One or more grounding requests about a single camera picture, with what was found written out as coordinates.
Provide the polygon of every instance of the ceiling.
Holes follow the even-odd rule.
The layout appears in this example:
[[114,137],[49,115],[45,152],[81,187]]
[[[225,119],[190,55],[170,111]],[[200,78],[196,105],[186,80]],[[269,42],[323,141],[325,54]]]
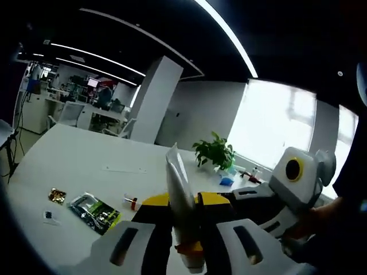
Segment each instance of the ceiling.
[[[207,1],[236,34],[259,78],[296,85],[330,104],[361,112],[356,65],[367,59],[363,35],[367,9],[362,4],[352,0]],[[76,1],[40,14],[31,19],[33,35],[24,43],[22,58],[52,62],[55,57],[72,60],[69,55],[73,54],[85,59],[85,65],[132,83],[139,85],[143,80],[140,74],[101,58],[44,45],[44,39],[49,39],[143,74],[166,55],[184,67],[182,77],[190,81],[246,82],[252,77],[222,28],[194,0]]]

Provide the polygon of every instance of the desk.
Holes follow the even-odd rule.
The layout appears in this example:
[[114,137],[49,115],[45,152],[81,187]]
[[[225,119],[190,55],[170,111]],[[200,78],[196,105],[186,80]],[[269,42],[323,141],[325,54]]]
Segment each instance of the desk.
[[[100,235],[66,207],[66,203],[87,191],[123,213],[130,220],[134,212],[123,207],[124,193],[140,201],[167,190],[167,147],[138,143],[79,128],[56,124],[24,156],[7,189],[11,208],[37,253],[53,269],[78,264],[90,254]],[[201,172],[193,152],[180,150],[190,185],[198,191],[229,192],[220,186],[218,175]],[[111,172],[105,166],[123,168]],[[146,173],[138,173],[138,168]],[[239,188],[235,182],[232,188]],[[51,188],[67,193],[63,206],[48,201]],[[59,211],[60,226],[44,224],[42,211]],[[189,274],[175,248],[167,274]]]
[[63,94],[64,96],[68,96],[70,94],[70,92],[68,92],[68,91],[64,91],[64,90],[60,90],[60,89],[56,89],[56,88],[47,88],[47,90],[54,91],[55,93],[59,92],[59,93]]
[[[22,99],[25,94],[22,92],[19,94],[19,98]],[[40,95],[32,93],[23,105],[23,124],[21,127],[37,134],[44,133],[47,130],[47,116],[51,115],[57,119],[60,115],[60,105],[63,106],[64,103],[51,99],[47,93]]]
[[105,110],[96,108],[92,106],[91,104],[87,104],[82,114],[80,114],[77,127],[88,130],[89,126],[91,125],[91,120],[92,120],[92,116],[94,113],[101,115],[101,116],[110,117],[112,119],[120,120],[122,122],[127,122],[127,119],[124,117],[124,114],[125,114],[124,111],[122,113],[105,111]]

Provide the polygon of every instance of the green plant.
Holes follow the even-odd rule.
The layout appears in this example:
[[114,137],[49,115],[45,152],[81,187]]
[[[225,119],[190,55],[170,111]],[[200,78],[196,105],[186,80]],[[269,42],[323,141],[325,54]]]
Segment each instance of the green plant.
[[211,143],[200,140],[200,142],[193,144],[198,167],[210,159],[214,165],[218,165],[220,169],[225,170],[232,165],[235,152],[233,152],[232,145],[226,146],[226,139],[221,139],[215,132],[212,132],[212,136],[214,136],[214,141]]

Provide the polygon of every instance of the bright window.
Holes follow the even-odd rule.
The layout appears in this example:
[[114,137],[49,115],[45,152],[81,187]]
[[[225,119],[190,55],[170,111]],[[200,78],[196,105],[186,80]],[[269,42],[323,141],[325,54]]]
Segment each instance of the bright window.
[[309,150],[315,105],[311,92],[249,80],[228,143],[240,156],[273,169],[287,147]]
[[137,88],[136,88],[136,91],[134,93],[134,95],[132,96],[132,100],[130,102],[130,108],[132,108],[132,106],[134,106],[134,103],[135,103],[135,100],[136,100],[136,97],[138,96],[138,92],[140,90],[140,87],[141,85],[139,85]]
[[337,168],[335,175],[332,178],[330,184],[324,187],[322,193],[331,199],[335,199],[338,195],[334,191],[333,184],[337,180],[342,167],[344,166],[346,159],[349,155],[350,148],[354,134],[358,126],[358,116],[343,106],[339,106],[339,130],[338,140],[335,147],[335,157],[337,158]]
[[42,72],[41,72],[41,78],[47,77],[49,72],[51,72],[51,68],[44,67]]

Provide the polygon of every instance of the white chair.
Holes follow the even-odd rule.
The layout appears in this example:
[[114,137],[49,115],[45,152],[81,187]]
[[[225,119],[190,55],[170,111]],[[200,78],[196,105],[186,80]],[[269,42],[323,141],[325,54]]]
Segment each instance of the white chair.
[[56,123],[76,127],[78,118],[84,107],[84,103],[67,101],[58,121],[56,121],[52,116],[48,116],[47,129],[52,128]]
[[111,136],[117,136],[119,138],[124,138],[124,139],[129,139],[131,132],[132,132],[132,128],[134,127],[134,124],[136,122],[136,119],[130,119],[126,125],[124,126],[124,128],[122,128],[121,132],[119,134],[112,132],[109,129],[103,129],[102,133],[106,134],[106,135],[111,135]]

